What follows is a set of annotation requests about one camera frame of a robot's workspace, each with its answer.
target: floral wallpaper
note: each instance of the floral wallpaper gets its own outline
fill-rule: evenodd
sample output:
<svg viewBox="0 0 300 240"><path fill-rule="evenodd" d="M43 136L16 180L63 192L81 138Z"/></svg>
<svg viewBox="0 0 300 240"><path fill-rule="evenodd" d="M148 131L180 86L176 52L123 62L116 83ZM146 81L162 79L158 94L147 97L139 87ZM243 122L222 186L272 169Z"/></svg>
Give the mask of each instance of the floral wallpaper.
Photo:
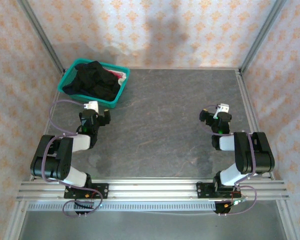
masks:
<svg viewBox="0 0 300 240"><path fill-rule="evenodd" d="M300 0L285 3L243 79L300 228Z"/></svg>
<svg viewBox="0 0 300 240"><path fill-rule="evenodd" d="M275 0L29 0L63 66L237 68Z"/></svg>
<svg viewBox="0 0 300 240"><path fill-rule="evenodd" d="M16 0L0 0L0 240L61 75Z"/></svg>

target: teal plastic basket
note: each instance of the teal plastic basket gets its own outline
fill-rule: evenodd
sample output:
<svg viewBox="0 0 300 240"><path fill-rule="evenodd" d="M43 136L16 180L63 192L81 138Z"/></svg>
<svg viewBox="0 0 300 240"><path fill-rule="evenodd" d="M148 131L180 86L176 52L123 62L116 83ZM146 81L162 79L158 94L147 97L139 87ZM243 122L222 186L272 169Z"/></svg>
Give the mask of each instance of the teal plastic basket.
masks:
<svg viewBox="0 0 300 240"><path fill-rule="evenodd" d="M62 90L62 88L65 85L70 84L76 77L77 74L77 70L75 69L75 66L77 64L88 64L93 62L93 60L89 60L89 59L85 59L85 58L78 58L74 61L74 63L69 67L69 69L65 72L64 76L62 77L59 85L58 85L58 91L60 93L64 93L64 91ZM113 70L113 71L118 71L118 72L123 72L126 74L126 79L125 81L122 83L120 90L118 92L118 94L116 95L115 99L113 101L106 101L106 100L102 100L99 98L95 98L95 97L91 97L91 96L86 96L86 95L81 95L81 94L74 94L74 95L69 95L69 97L71 97L72 99L81 101L81 102L89 102L89 101L97 101L99 103L99 105L101 106L105 106L107 108L111 108L113 109L116 105L117 102L127 84L129 75L130 75L130 69L123 67L123 66L116 66L116 65L112 65L109 63L104 63L104 62L100 62L100 64L102 65L103 68L108 69L108 70Z"/></svg>

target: robotic arm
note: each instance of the robotic arm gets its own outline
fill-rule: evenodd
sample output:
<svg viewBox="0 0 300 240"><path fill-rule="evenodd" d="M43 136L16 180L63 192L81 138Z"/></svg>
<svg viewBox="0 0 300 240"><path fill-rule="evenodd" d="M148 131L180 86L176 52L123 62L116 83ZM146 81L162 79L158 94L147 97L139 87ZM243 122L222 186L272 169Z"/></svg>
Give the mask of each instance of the robotic arm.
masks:
<svg viewBox="0 0 300 240"><path fill-rule="evenodd" d="M219 151L234 151L235 163L219 171L213 178L213 183L198 182L196 184L198 198L241 198L238 189L239 181L253 173L257 175L271 172L275 167L274 156L266 134L264 132L230 134L229 123L232 116L228 111L229 105L219 104L216 106L215 113L210 113L206 109L200 113L200 121L210 126L214 133L211 137L212 146ZM253 169L251 146L247 134L252 140L255 169Z"/></svg>
<svg viewBox="0 0 300 240"><path fill-rule="evenodd" d="M111 117L109 110L104 111L104 116L99 115L96 101L90 101L84 108L85 110L79 113L81 125L78 130L81 131L78 131L77 135L56 139L49 147L44 175L46 178L61 180L72 186L91 188L90 175L71 166L72 153L93 148L97 142L99 127L109 124ZM30 166L33 176L42 176L44 152L53 137L55 136L42 136Z"/></svg>

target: gray stone surface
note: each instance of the gray stone surface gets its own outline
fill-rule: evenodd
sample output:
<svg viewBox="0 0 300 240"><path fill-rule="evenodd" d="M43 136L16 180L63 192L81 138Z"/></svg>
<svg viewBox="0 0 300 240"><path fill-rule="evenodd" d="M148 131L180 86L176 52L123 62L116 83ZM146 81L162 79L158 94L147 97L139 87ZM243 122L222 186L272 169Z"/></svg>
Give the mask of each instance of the gray stone surface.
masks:
<svg viewBox="0 0 300 240"><path fill-rule="evenodd" d="M60 94L59 99L70 98ZM132 69L110 110L110 125L100 128L93 149L73 153L72 165L93 178L211 178L235 156L216 151L199 126L203 107L217 103L230 105L232 132L249 129L234 70ZM75 131L80 111L80 106L60 103L53 121ZM53 127L48 132L60 133Z"/></svg>
<svg viewBox="0 0 300 240"><path fill-rule="evenodd" d="M250 201L231 212L247 209ZM28 211L20 240L286 240L276 201L257 201L244 214L209 211L96 211L69 219L57 211Z"/></svg>

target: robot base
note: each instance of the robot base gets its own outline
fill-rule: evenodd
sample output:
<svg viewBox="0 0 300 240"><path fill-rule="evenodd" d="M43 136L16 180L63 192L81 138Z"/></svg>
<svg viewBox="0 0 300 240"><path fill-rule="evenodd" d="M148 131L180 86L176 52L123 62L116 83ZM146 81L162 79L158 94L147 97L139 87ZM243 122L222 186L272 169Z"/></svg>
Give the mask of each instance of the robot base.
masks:
<svg viewBox="0 0 300 240"><path fill-rule="evenodd" d="M109 192L109 184L108 183L91 183L89 186L90 189L98 190L101 194L103 199L108 198ZM65 199L100 199L98 194L93 194L91 191L76 189L76 188L69 188L65 187L64 196Z"/></svg>
<svg viewBox="0 0 300 240"><path fill-rule="evenodd" d="M217 172L211 183L196 183L198 199L239 199L241 192L234 186L224 186L221 184L220 171Z"/></svg>
<svg viewBox="0 0 300 240"><path fill-rule="evenodd" d="M230 213L231 207L225 207L225 203L215 202L215 210L216 214L228 214Z"/></svg>

